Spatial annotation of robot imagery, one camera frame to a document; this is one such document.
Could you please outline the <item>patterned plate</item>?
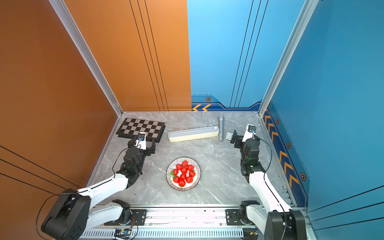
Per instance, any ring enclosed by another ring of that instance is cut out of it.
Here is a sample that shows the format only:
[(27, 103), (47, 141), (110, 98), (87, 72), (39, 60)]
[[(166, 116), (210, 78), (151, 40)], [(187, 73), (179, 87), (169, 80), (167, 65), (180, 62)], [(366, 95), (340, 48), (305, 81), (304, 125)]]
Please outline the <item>patterned plate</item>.
[(193, 189), (200, 181), (201, 168), (199, 164), (187, 157), (178, 158), (171, 162), (166, 172), (168, 184), (177, 191)]

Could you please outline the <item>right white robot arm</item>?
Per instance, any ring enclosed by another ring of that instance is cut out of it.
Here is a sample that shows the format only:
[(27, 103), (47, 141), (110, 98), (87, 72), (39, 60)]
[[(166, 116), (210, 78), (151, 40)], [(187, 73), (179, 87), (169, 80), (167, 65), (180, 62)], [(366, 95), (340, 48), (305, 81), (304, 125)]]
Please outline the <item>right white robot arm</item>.
[(265, 240), (306, 240), (305, 217), (283, 200), (259, 162), (260, 143), (265, 141), (256, 135), (256, 130), (256, 126), (247, 125), (243, 136), (234, 131), (231, 138), (231, 143), (241, 153), (241, 174), (261, 200), (240, 204), (241, 221), (255, 225)]

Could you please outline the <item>cream plastic wrap dispenser box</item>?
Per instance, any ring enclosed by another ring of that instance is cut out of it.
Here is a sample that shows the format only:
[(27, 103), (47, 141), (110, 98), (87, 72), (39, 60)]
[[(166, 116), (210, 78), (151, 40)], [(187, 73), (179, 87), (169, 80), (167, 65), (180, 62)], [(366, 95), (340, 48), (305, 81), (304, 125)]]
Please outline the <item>cream plastic wrap dispenser box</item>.
[(217, 137), (220, 129), (218, 126), (195, 128), (188, 130), (173, 131), (168, 133), (168, 138), (171, 143), (183, 142), (204, 138)]

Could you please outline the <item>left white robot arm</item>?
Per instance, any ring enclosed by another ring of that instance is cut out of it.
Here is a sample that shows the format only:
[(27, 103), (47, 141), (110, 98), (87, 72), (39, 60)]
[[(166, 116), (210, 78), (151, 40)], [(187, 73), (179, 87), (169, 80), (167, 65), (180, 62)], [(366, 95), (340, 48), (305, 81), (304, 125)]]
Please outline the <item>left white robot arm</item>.
[(124, 149), (124, 161), (120, 169), (110, 178), (92, 186), (79, 189), (67, 189), (46, 216), (41, 232), (55, 240), (77, 240), (94, 227), (108, 222), (119, 225), (134, 223), (130, 204), (122, 200), (113, 200), (102, 205), (110, 196), (131, 187), (143, 174), (145, 158), (155, 153), (156, 145), (147, 144), (147, 136), (140, 132)]

